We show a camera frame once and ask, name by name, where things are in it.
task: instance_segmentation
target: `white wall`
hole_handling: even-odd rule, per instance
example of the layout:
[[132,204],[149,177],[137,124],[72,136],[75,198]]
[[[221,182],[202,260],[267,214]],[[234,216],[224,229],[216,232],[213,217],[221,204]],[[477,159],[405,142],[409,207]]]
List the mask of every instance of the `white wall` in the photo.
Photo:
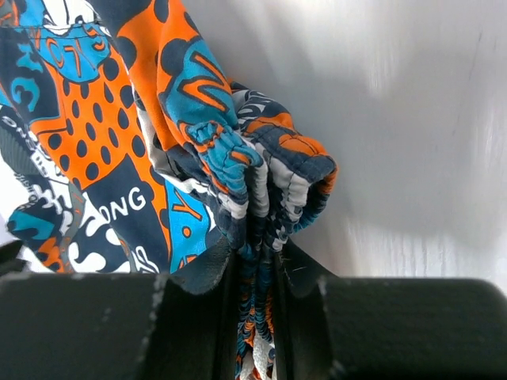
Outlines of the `white wall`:
[[341,165],[306,251],[342,275],[507,291],[507,2],[184,2],[227,74]]

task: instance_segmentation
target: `orange lettering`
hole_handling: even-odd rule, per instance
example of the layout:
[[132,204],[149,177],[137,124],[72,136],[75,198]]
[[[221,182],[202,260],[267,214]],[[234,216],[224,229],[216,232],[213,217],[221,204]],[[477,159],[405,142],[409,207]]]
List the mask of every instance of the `orange lettering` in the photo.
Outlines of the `orange lettering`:
[[199,214],[197,211],[190,208],[189,204],[185,202],[185,200],[180,195],[180,193],[177,191],[177,189],[174,189],[174,194],[176,194],[176,196],[180,200],[181,204],[174,204],[173,211],[186,212],[186,213],[190,214],[191,216],[193,216],[198,221],[203,220],[203,215]]

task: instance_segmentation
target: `black plastic part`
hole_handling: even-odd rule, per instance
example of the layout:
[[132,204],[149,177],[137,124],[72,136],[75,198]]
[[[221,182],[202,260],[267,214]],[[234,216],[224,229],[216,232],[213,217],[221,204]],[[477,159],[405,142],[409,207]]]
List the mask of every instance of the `black plastic part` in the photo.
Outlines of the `black plastic part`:
[[0,378],[233,378],[235,273],[222,241],[177,275],[3,275]]
[[278,380],[507,378],[507,300],[473,279],[339,279],[277,260]]

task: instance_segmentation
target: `colorful fabric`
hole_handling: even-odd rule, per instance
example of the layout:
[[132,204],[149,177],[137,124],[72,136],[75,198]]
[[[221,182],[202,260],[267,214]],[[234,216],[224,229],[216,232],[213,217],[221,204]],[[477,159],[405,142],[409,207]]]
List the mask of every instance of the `colorful fabric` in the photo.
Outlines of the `colorful fabric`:
[[181,0],[0,0],[0,62],[0,152],[29,194],[10,232],[54,272],[175,272],[225,235],[237,376],[271,378],[273,257],[326,204],[322,145],[227,80]]

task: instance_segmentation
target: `white lettering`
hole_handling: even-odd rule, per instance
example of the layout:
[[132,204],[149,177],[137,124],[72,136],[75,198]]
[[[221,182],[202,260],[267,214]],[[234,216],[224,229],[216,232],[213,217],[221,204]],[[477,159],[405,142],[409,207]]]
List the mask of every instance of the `white lettering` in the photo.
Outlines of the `white lettering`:
[[125,202],[125,197],[122,196],[120,198],[120,201],[121,201],[121,207],[118,203],[116,202],[111,202],[111,215],[112,215],[112,220],[117,220],[117,216],[116,216],[116,212],[119,211],[120,214],[122,214],[123,216],[127,216],[128,215],[128,209],[127,209],[127,202]]
[[98,212],[101,213],[107,223],[111,222],[111,215],[109,214],[109,209],[106,206],[100,206],[98,208]]
[[134,203],[134,200],[133,200],[133,196],[134,196],[134,193],[135,192],[140,192],[139,188],[133,188],[129,193],[128,193],[128,204],[130,204],[130,207],[132,207],[132,210],[134,211],[139,211],[141,210],[144,206],[146,206],[146,200],[144,199],[143,196],[138,196],[135,200],[137,200],[139,203],[138,204],[135,204]]
[[136,195],[141,193],[139,188],[132,188],[128,193],[127,199],[124,196],[120,198],[120,202],[109,202],[109,206],[100,206],[98,210],[104,216],[107,223],[110,223],[112,220],[117,220],[121,215],[128,216],[129,208],[134,211],[141,210],[144,206],[146,206],[146,199],[142,195]]

